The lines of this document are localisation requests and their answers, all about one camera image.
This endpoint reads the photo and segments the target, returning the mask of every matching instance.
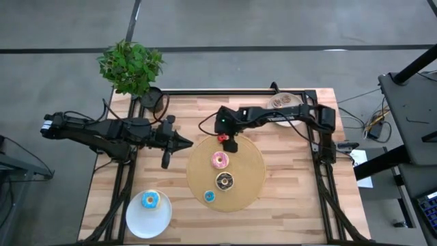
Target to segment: wooden table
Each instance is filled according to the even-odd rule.
[[[337,110],[333,140],[343,141],[345,135],[334,90],[315,90],[320,104]],[[193,141],[194,148],[207,137],[197,128],[198,123],[216,112],[221,105],[232,109],[242,106],[265,107],[269,98],[172,96],[168,114],[176,116],[175,129],[181,136]],[[126,117],[129,103],[129,95],[114,94],[111,108],[120,117]],[[212,132],[213,124],[214,120],[208,120],[203,127]],[[307,135],[305,124],[298,125],[297,129]],[[132,197],[146,189],[158,189],[169,196],[173,205],[173,216],[170,226],[156,238],[137,238],[127,229],[124,243],[325,243],[308,141],[292,128],[273,123],[246,130],[244,136],[250,138],[262,152],[267,175],[259,198],[244,210],[234,213],[216,212],[194,198],[186,181],[186,164],[192,148],[175,152],[171,157],[169,169],[160,167],[163,154],[161,150],[142,149],[137,159]],[[96,167],[107,163],[108,160],[105,155],[99,156]],[[107,213],[116,169],[116,164],[113,164],[94,174],[79,239],[89,236]],[[369,229],[351,162],[347,159],[337,159],[333,170],[340,207],[360,233],[369,238]],[[329,214],[334,235],[337,235],[333,212],[329,210]],[[115,218],[116,225],[120,217],[121,209]]]

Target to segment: gray concrete floor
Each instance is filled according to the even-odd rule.
[[[113,44],[126,35],[133,3],[2,1],[0,49]],[[430,30],[436,23],[426,0],[153,0],[141,4],[133,40],[146,46],[432,44],[437,34]],[[266,87],[276,81],[281,87],[333,87],[337,100],[343,100],[378,88],[379,74],[398,71],[423,52],[166,53],[157,86]],[[0,55],[1,134],[56,170],[52,181],[31,185],[13,245],[54,245],[77,238],[96,155],[72,141],[44,139],[39,130],[45,113],[100,114],[101,98],[109,98],[111,87],[98,74],[97,56]],[[435,69],[436,64],[427,68]],[[375,92],[341,106],[366,120],[381,101],[381,93]],[[394,148],[401,138],[389,121],[393,136],[385,145]],[[356,126],[347,119],[343,124]],[[346,135],[364,147],[383,146],[362,140],[358,130],[346,129]],[[393,201],[363,202],[372,238],[394,243],[404,236],[414,245],[423,242],[391,232],[390,222],[400,216]]]

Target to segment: sprinkled donut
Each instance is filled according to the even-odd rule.
[[[213,191],[205,191],[203,198],[205,202],[213,202],[216,199],[216,194]]]
[[[229,165],[229,157],[226,153],[218,151],[212,155],[212,166],[223,169]]]
[[[216,177],[216,186],[221,191],[228,191],[234,185],[234,178],[228,172],[221,172]]]
[[[154,190],[146,191],[141,199],[142,205],[147,209],[157,209],[160,203],[159,193]]]

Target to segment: red object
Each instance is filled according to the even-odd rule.
[[[226,134],[222,134],[222,135],[217,136],[217,139],[220,143],[223,143],[223,141],[228,140],[229,137]]]

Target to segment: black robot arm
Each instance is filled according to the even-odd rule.
[[[241,107],[237,111],[220,107],[216,115],[214,132],[228,136],[223,142],[224,151],[237,152],[238,144],[234,136],[246,128],[256,128],[268,122],[300,120],[320,133],[319,160],[323,163],[335,163],[335,144],[332,133],[335,131],[335,110],[324,105],[298,105],[280,109],[261,107]]]
[[[45,115],[44,119],[40,131],[43,137],[71,139],[89,146],[94,152],[106,152],[116,161],[130,160],[131,145],[160,148],[164,150],[161,167],[167,169],[173,152],[189,148],[193,144],[172,130],[175,121],[172,115],[168,115],[156,129],[144,118],[93,121],[57,112]]]

